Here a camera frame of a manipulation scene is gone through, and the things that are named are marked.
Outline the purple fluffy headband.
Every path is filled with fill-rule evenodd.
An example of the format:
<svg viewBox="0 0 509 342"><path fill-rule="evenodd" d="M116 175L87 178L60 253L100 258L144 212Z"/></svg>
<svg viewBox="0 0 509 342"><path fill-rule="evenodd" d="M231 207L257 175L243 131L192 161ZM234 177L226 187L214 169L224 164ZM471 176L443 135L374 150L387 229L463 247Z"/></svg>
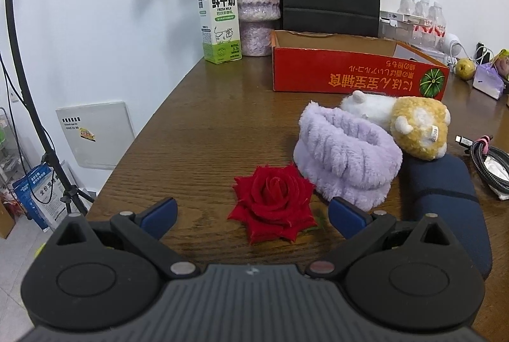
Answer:
<svg viewBox="0 0 509 342"><path fill-rule="evenodd" d="M384 129L340 108L310 101L299 121L293 162L330 201L341 197L363 211L385 202L403 154Z"/></svg>

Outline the red rose flower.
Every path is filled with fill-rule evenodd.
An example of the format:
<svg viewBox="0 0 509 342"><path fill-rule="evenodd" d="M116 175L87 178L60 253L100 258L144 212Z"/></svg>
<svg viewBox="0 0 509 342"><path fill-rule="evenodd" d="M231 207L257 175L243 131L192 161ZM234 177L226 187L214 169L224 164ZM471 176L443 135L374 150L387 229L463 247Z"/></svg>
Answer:
<svg viewBox="0 0 509 342"><path fill-rule="evenodd" d="M228 218L246 228L251 245L272 240L293 242L316 227L310 209L314 185L294 164L258 166L250 176L236 177L236 205Z"/></svg>

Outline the yellow white plush toy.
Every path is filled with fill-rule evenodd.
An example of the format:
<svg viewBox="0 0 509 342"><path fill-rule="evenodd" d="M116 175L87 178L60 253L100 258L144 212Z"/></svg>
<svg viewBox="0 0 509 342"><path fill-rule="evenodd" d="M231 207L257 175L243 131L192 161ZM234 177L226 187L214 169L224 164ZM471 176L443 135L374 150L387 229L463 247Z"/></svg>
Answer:
<svg viewBox="0 0 509 342"><path fill-rule="evenodd" d="M446 154L451 116L436 99L356 90L343 99L340 108L384 128L412 157L433 161Z"/></svg>

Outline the blue white package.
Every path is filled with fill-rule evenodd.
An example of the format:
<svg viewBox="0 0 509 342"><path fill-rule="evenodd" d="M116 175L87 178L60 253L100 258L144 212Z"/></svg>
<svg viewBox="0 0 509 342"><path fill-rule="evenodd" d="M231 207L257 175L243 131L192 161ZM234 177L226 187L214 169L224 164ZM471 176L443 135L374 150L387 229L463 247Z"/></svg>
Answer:
<svg viewBox="0 0 509 342"><path fill-rule="evenodd" d="M34 167L15 181L13 188L18 201L41 230L55 230L66 217L66 205L61 200L64 188L47 164Z"/></svg>

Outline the yellow green pear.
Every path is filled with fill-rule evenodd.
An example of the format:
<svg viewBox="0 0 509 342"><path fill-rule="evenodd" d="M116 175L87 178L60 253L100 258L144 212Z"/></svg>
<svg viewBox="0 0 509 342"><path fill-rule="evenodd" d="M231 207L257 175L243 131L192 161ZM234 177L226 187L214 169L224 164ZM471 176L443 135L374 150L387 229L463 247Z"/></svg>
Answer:
<svg viewBox="0 0 509 342"><path fill-rule="evenodd" d="M463 81L469 81L475 75L476 66L471 59L459 59L455 65L455 74Z"/></svg>

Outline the purple tissue pack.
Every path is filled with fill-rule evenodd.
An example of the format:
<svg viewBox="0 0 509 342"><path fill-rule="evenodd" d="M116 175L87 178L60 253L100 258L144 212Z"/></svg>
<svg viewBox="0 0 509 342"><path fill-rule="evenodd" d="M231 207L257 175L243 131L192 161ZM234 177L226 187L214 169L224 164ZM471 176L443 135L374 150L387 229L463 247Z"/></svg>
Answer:
<svg viewBox="0 0 509 342"><path fill-rule="evenodd" d="M473 88L498 100L504 92L505 84L493 66L483 64L476 67Z"/></svg>

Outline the middle water bottle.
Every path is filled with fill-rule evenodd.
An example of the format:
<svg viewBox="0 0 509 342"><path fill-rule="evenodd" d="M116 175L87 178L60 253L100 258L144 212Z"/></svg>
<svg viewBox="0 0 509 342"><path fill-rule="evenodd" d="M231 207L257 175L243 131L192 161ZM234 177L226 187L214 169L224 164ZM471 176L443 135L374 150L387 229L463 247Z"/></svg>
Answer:
<svg viewBox="0 0 509 342"><path fill-rule="evenodd" d="M431 26L432 20L428 17L430 8L430 0L418 0L415 4L414 8L414 16L422 18L423 21L420 21L417 26L414 27L414 32L417 35L422 35L423 33L428 33Z"/></svg>

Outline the water bottle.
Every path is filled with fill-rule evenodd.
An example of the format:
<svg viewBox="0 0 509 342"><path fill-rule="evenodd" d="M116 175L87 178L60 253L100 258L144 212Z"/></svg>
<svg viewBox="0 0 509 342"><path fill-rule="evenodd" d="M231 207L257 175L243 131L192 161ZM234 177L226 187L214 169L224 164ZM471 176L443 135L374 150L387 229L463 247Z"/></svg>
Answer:
<svg viewBox="0 0 509 342"><path fill-rule="evenodd" d="M430 29L428 31L430 42L433 46L438 46L441 39L445 37L446 20L443 14L443 6L434 2L428 11L428 19L430 20Z"/></svg>
<svg viewBox="0 0 509 342"><path fill-rule="evenodd" d="M423 21L420 21L417 26L414 27L414 32L417 35L422 35L423 33L428 33L431 26L432 20L428 17L430 8L430 0L418 0L415 4L414 8L414 16L422 18Z"/></svg>
<svg viewBox="0 0 509 342"><path fill-rule="evenodd" d="M402 15L413 16L415 14L415 0L400 0L398 12Z"/></svg>

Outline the clear storage container with seeds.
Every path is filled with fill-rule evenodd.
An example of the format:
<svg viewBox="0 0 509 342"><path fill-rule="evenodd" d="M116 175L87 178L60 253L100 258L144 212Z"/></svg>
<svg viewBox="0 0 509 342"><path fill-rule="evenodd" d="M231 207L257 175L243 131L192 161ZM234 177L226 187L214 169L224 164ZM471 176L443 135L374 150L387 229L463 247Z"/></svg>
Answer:
<svg viewBox="0 0 509 342"><path fill-rule="evenodd" d="M412 38L412 16L382 10L379 20L379 37L408 42Z"/></svg>

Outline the white small fan device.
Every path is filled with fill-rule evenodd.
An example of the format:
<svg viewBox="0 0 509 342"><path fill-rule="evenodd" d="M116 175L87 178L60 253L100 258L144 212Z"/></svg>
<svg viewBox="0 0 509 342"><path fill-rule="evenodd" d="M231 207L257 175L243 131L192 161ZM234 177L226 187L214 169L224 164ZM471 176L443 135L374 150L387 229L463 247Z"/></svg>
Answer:
<svg viewBox="0 0 509 342"><path fill-rule="evenodd" d="M439 50L452 58L461 57L463 45L459 38L453 33L445 33L439 41Z"/></svg>

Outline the colourful snack bag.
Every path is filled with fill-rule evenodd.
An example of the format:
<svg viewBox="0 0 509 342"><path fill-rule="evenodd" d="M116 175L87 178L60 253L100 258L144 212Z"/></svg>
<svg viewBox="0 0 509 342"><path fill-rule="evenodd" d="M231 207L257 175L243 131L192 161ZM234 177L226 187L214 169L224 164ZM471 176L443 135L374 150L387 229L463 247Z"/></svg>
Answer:
<svg viewBox="0 0 509 342"><path fill-rule="evenodd" d="M492 65L502 78L509 80L509 51L507 49L502 49L493 58Z"/></svg>

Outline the left water bottle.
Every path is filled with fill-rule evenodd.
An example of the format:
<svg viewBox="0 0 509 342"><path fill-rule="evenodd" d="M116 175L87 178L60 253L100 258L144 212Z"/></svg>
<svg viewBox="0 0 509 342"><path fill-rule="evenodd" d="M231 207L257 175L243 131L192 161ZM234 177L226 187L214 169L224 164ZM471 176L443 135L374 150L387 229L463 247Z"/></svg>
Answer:
<svg viewBox="0 0 509 342"><path fill-rule="evenodd" d="M402 15L413 16L415 14L415 0L400 0L398 12Z"/></svg>

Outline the right water bottle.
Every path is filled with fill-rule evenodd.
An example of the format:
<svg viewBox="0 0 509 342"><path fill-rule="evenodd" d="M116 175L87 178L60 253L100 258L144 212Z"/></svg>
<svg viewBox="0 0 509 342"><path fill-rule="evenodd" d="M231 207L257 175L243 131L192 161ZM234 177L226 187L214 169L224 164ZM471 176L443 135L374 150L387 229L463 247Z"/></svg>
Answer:
<svg viewBox="0 0 509 342"><path fill-rule="evenodd" d="M430 42L433 46L438 46L441 39L445 37L446 20L443 14L443 6L434 2L428 11L428 19L430 20L430 29L428 31Z"/></svg>

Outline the white green milk carton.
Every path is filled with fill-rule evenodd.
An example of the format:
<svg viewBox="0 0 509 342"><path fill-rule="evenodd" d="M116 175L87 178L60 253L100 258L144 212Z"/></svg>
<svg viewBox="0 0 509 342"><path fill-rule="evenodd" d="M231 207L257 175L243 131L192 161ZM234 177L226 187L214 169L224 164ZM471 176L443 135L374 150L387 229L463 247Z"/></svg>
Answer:
<svg viewBox="0 0 509 342"><path fill-rule="evenodd" d="M204 58L216 65L241 59L237 0L198 0Z"/></svg>

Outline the purple textured vase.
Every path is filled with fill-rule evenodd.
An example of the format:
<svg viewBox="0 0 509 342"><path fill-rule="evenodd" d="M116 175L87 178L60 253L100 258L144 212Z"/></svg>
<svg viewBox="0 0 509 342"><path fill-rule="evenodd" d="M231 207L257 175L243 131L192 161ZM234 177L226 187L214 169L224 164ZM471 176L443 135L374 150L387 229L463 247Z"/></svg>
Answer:
<svg viewBox="0 0 509 342"><path fill-rule="evenodd" d="M237 6L242 55L270 55L272 32L280 18L280 0L238 0Z"/></svg>

